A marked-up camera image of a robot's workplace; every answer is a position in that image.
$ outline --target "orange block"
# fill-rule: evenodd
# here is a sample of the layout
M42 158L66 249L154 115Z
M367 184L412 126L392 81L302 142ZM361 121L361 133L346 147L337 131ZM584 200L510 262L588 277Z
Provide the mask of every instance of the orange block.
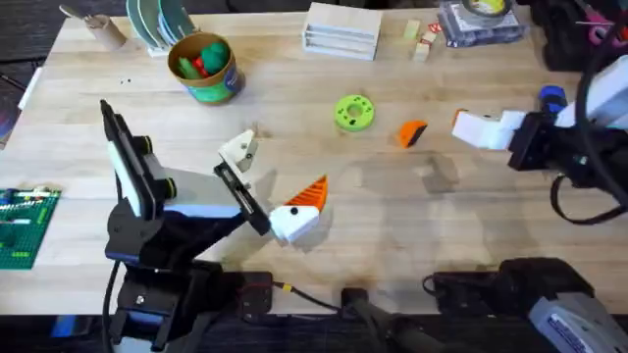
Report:
M306 189L292 197L287 206L316 206L319 212L323 212L327 200L327 176L322 176Z
M401 126L401 131L397 137L401 147L408 148L414 145L427 126L428 124L423 121L404 123L403 126Z

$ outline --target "green lego baseplate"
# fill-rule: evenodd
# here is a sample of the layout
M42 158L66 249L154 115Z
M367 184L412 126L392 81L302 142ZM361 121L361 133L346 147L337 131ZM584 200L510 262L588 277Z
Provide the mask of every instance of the green lego baseplate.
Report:
M32 269L61 191L0 189L0 195L7 191L13 196L0 204L0 269Z

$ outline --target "cardboard tube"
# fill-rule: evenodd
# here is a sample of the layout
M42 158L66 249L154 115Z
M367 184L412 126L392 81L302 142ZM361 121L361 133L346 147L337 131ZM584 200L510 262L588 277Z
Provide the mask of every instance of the cardboard tube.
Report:
M107 50L114 51L125 45L127 38L108 16L95 15L94 19L102 23L102 26L92 26L87 23L85 25Z

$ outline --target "wooden table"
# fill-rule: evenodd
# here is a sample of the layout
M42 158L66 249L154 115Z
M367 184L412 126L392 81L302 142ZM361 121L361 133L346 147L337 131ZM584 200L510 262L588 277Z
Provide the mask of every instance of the wooden table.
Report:
M227 269L267 270L322 299L340 300L346 285L368 287L388 310L434 313L420 286L436 269L473 270L519 256L567 260L607 308L628 313L627 219L575 227L550 208L552 175L517 173L508 154L480 152L452 138L458 108L479 114L533 110L542 85L573 97L579 78L549 73L536 30L521 42L470 49L435 44L426 64L409 61L405 23L436 20L436 10L387 11L375 62L306 54L304 14L194 16L203 30L233 46L246 87L229 105L197 104L134 39L103 50L81 23L67 20L43 75L0 153L0 186L49 183L63 199L32 271L0 272L0 314L93 314L100 311L112 262L106 221L115 204L98 100L123 114L136 134L150 135L164 166L210 174L217 148L247 128L260 149L251 178L260 199L278 205L327 174L328 204L298 246L243 227L202 255ZM131 33L127 19L115 19ZM339 131L336 102L361 93L376 119L357 133ZM429 127L409 150L393 137L408 120ZM574 215L609 207L599 192L562 192ZM319 308L278 293L274 311Z

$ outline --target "green can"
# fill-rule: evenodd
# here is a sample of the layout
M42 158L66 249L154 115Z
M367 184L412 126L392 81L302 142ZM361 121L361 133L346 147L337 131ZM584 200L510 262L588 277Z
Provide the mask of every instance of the green can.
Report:
M216 42L222 42L229 48L230 57L225 67L206 78L187 79L183 77L179 71L179 58L188 58L193 61L200 56L203 48ZM243 77L237 70L234 50L229 46L227 40L218 34L197 32L180 40L168 54L168 67L187 91L197 101L204 104L223 104L242 89Z

